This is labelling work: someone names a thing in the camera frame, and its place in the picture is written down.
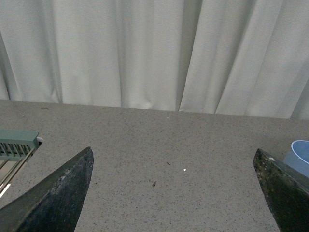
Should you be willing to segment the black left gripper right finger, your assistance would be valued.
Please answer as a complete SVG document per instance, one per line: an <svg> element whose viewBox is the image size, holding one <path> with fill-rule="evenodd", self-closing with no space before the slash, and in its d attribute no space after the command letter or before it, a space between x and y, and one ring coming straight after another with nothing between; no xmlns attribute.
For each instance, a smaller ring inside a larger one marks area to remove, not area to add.
<svg viewBox="0 0 309 232"><path fill-rule="evenodd" d="M257 149L253 166L266 203L281 232L309 230L309 178Z"/></svg>

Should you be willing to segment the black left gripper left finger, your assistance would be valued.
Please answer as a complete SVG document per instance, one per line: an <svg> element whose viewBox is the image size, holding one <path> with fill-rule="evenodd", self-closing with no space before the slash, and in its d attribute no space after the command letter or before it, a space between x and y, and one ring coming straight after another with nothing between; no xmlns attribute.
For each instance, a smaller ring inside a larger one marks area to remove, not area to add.
<svg viewBox="0 0 309 232"><path fill-rule="evenodd" d="M72 232L89 188L94 164L86 147L40 183L0 210L2 232Z"/></svg>

